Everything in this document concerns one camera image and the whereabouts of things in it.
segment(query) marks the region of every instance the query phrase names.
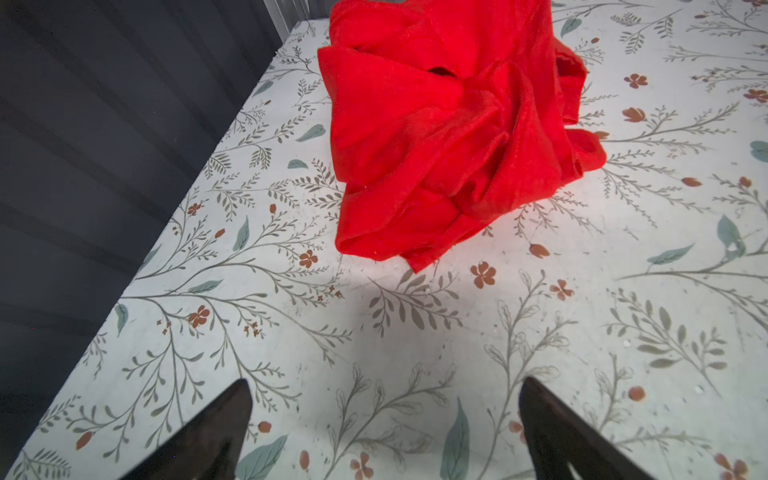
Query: red cloth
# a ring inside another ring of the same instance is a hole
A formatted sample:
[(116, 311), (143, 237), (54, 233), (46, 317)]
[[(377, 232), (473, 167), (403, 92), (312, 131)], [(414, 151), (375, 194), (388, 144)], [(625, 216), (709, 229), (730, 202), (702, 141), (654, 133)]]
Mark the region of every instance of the red cloth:
[(414, 271), (600, 168), (578, 121), (587, 70), (549, 0), (342, 0), (318, 52), (346, 182), (336, 247)]

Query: brown flower print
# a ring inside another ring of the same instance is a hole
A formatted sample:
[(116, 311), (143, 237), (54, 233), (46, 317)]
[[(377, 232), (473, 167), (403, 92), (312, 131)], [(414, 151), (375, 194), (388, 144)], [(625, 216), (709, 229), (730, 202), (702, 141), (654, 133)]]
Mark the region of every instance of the brown flower print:
[(565, 280), (558, 280), (558, 285), (551, 285), (549, 287), (549, 290), (551, 292), (556, 293), (558, 295), (558, 298), (562, 301), (565, 301), (566, 296), (574, 295), (574, 291), (565, 288), (565, 284), (566, 284)]
[(528, 249), (531, 255), (537, 258), (549, 257), (549, 250), (544, 245), (538, 243), (531, 243), (531, 247)]
[(187, 209), (187, 215), (190, 217), (194, 217), (197, 215), (197, 211), (203, 207), (203, 204), (194, 203), (191, 207)]
[(757, 100), (761, 104), (764, 104), (768, 101), (768, 91), (750, 89), (744, 94), (744, 97), (749, 98), (750, 100)]
[(645, 75), (638, 75), (633, 73), (629, 77), (624, 77), (624, 81), (629, 82), (629, 86), (632, 88), (640, 88), (641, 85), (648, 84), (648, 78)]
[(645, 398), (645, 389), (641, 386), (634, 386), (629, 389), (627, 396), (629, 396), (629, 400), (632, 400), (633, 402), (639, 402)]
[(310, 467), (310, 453), (307, 450), (302, 450), (299, 454), (299, 467), (305, 472)]
[(475, 286), (478, 288), (482, 288), (484, 284), (493, 285), (496, 283), (496, 280), (493, 278), (496, 274), (496, 269), (494, 267), (488, 268), (488, 262), (478, 263), (477, 266), (472, 265), (469, 271), (475, 276)]
[(363, 452), (360, 454), (359, 462), (356, 458), (353, 458), (353, 460), (349, 463), (349, 467), (355, 471), (355, 480), (362, 480), (362, 477), (373, 477), (373, 468), (367, 466), (369, 458), (370, 457), (368, 454)]
[(519, 433), (520, 441), (523, 443), (523, 445), (528, 444), (528, 440), (525, 439), (525, 427), (523, 427), (522, 423), (511, 420), (509, 422), (509, 431), (512, 433)]
[(715, 455), (715, 463), (727, 470), (720, 473), (720, 480), (746, 480), (746, 474), (749, 469), (743, 460), (736, 460), (731, 468), (728, 458), (722, 453), (718, 453)]
[(78, 439), (77, 443), (74, 444), (74, 449), (79, 450), (85, 447), (88, 444), (88, 442), (91, 441), (92, 436), (94, 436), (93, 432), (84, 433), (83, 436)]
[(681, 180), (681, 182), (686, 184), (688, 187), (701, 187), (701, 182), (693, 177), (685, 177), (683, 180)]
[(299, 265), (310, 268), (313, 263), (317, 263), (317, 255), (312, 254), (312, 250), (307, 250), (306, 253), (299, 255)]
[(621, 111), (621, 113), (623, 113), (626, 117), (624, 121), (630, 121), (633, 124), (645, 120), (645, 112), (640, 108), (631, 107), (627, 110)]
[(261, 334), (261, 330), (259, 330), (259, 327), (253, 323), (246, 323), (245, 328), (243, 331), (245, 332), (245, 336), (248, 337), (250, 335), (250, 331), (253, 330), (253, 338), (257, 338), (259, 334)]
[(196, 329), (198, 326), (203, 325), (208, 321), (209, 315), (210, 310), (205, 308), (205, 305), (200, 305), (200, 308), (197, 309), (197, 312), (190, 313), (187, 320), (192, 324), (192, 328)]

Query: fabric fold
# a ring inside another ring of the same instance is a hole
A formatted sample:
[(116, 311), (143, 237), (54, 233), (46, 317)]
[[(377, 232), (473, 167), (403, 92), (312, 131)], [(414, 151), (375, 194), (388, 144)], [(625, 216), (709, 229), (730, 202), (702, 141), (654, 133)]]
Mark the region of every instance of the fabric fold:
[(564, 127), (587, 70), (548, 0), (342, 0), (330, 37), (341, 253), (419, 271), (605, 163), (595, 134)]

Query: dark gray wall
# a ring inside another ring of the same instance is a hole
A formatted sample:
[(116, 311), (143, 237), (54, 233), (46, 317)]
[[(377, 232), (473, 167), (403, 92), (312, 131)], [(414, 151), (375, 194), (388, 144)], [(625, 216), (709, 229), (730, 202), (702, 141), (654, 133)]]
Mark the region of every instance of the dark gray wall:
[(0, 475), (266, 70), (262, 0), (0, 0)]

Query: leaf pattern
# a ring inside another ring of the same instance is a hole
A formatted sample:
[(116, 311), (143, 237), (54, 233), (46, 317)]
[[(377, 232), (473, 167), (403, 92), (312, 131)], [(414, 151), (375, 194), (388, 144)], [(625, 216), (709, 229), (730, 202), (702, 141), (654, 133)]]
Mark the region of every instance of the leaf pattern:
[(342, 257), (300, 22), (8, 477), (120, 478), (245, 378), (238, 478), (533, 478), (526, 376), (655, 478), (767, 477), (766, 6), (551, 4), (601, 170), (423, 271)]

